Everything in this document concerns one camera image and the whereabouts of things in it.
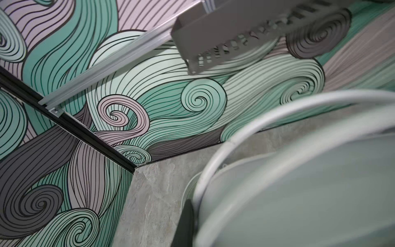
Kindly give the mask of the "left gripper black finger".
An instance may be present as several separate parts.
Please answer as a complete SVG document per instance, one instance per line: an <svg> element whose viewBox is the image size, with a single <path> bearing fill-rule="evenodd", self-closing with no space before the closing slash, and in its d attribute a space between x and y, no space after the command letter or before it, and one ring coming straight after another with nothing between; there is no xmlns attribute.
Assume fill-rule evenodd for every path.
<svg viewBox="0 0 395 247"><path fill-rule="evenodd" d="M194 232L194 211L192 201L185 201L171 247L192 247Z"/></svg>

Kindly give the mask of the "white headphones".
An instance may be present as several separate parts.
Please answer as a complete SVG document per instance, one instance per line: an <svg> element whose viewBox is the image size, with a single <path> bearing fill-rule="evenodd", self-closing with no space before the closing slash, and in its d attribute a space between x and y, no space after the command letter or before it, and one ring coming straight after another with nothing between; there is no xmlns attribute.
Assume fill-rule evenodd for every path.
<svg viewBox="0 0 395 247"><path fill-rule="evenodd" d="M223 162L258 130L321 106L376 108L280 151ZM392 247L395 95L345 90L277 107L236 132L185 191L193 247Z"/></svg>

